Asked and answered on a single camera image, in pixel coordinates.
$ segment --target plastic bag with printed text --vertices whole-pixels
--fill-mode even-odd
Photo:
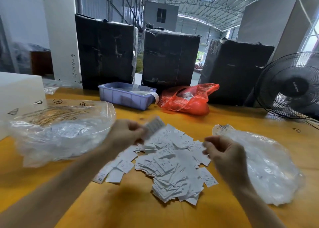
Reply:
[[[261,135],[235,130],[231,125],[215,125],[212,132],[245,148],[250,181],[267,204],[278,206],[292,201],[304,178],[284,146]]]
[[[6,114],[24,167],[80,156],[96,148],[115,121],[111,103],[44,100]]]
[[[208,96],[218,89],[219,85],[214,83],[172,87],[162,92],[158,106],[193,115],[206,115],[209,113]]]

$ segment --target black electric fan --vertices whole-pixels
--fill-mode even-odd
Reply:
[[[260,74],[254,95],[268,112],[292,119],[319,117],[319,53],[281,57]]]

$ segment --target wooden table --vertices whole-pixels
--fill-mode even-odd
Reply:
[[[97,91],[65,88],[47,97],[99,100]],[[288,227],[319,227],[319,130],[304,123],[266,119],[264,110],[242,107],[210,106],[209,115],[195,117],[167,112],[156,105],[151,105],[144,112],[116,106],[116,114],[118,118],[137,121],[159,115],[165,123],[200,141],[212,134],[216,124],[231,124],[238,130],[277,140],[289,149],[294,163],[304,173],[305,185],[292,203],[271,207]],[[0,143],[0,211],[72,162],[51,162],[41,168],[22,168],[22,157],[15,150],[13,139],[7,137]],[[57,227],[249,227],[239,203],[212,163],[208,169],[219,184],[205,188],[196,207],[179,201],[161,203],[150,193],[152,179],[140,171],[131,170],[124,175],[120,185],[91,182]]]

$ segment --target plastic crate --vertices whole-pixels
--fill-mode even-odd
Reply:
[[[151,103],[155,101],[153,95],[138,95],[135,93],[126,92],[124,90],[114,88],[128,88],[133,87],[133,84],[113,82],[99,85],[100,100],[107,101],[113,104],[119,104],[133,109],[146,110]],[[138,86],[140,91],[156,92],[156,88],[149,88],[147,86]]]

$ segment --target dark window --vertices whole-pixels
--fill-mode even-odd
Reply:
[[[165,23],[166,20],[166,10],[158,8],[156,21],[160,23]]]

